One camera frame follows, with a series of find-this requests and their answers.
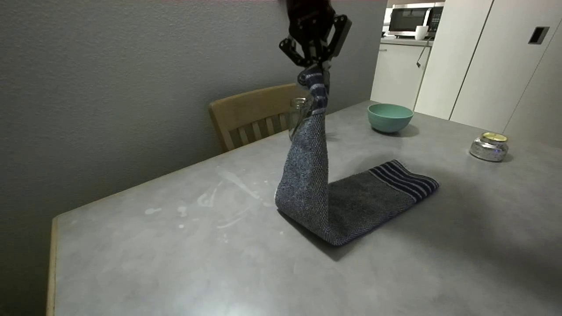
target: wooden chair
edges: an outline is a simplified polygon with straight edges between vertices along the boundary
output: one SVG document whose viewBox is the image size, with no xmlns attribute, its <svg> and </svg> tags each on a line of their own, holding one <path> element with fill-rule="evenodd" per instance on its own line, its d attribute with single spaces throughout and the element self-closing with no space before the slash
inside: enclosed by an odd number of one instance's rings
<svg viewBox="0 0 562 316">
<path fill-rule="evenodd" d="M 223 150 L 227 152 L 286 130 L 291 99 L 306 95 L 293 83 L 212 102 L 209 113 Z"/>
</svg>

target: table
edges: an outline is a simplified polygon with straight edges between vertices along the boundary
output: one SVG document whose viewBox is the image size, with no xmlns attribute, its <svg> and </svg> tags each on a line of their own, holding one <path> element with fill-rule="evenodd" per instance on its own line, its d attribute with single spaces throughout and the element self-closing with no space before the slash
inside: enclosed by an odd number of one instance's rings
<svg viewBox="0 0 562 316">
<path fill-rule="evenodd" d="M 55 315 L 561 315 L 562 150 L 416 114 L 397 136 L 364 102 L 327 116 L 330 181 L 398 159 L 429 199 L 343 247 L 274 205 L 281 133 L 53 220 Z"/>
</svg>

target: gray towel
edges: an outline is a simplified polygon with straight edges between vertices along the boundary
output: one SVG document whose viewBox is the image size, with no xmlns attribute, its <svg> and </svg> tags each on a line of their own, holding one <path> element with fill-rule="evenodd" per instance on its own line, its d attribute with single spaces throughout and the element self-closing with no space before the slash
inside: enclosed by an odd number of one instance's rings
<svg viewBox="0 0 562 316">
<path fill-rule="evenodd" d="M 409 172 L 396 160 L 328 184 L 326 75 L 314 66 L 298 77 L 314 100 L 311 115 L 294 135 L 275 204 L 312 233 L 340 246 L 409 209 L 439 184 Z"/>
</svg>

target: white mug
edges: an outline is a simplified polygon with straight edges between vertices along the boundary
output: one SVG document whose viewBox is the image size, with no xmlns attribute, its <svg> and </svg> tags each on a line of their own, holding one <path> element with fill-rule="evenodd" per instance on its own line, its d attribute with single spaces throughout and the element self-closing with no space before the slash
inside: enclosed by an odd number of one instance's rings
<svg viewBox="0 0 562 316">
<path fill-rule="evenodd" d="M 416 40 L 423 40 L 425 38 L 425 36 L 427 35 L 427 31 L 429 30 L 429 26 L 424 26 L 424 25 L 418 25 L 416 26 L 416 34 L 415 34 L 415 38 Z"/>
</svg>

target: gold lid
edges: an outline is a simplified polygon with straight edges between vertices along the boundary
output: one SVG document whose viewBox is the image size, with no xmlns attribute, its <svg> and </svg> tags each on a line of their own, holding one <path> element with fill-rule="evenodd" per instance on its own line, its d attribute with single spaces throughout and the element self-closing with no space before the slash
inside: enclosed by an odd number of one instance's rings
<svg viewBox="0 0 562 316">
<path fill-rule="evenodd" d="M 498 134 L 498 133 L 485 132 L 485 133 L 482 133 L 482 136 L 488 138 L 491 141 L 507 142 L 507 137 L 503 136 L 502 134 Z"/>
</svg>

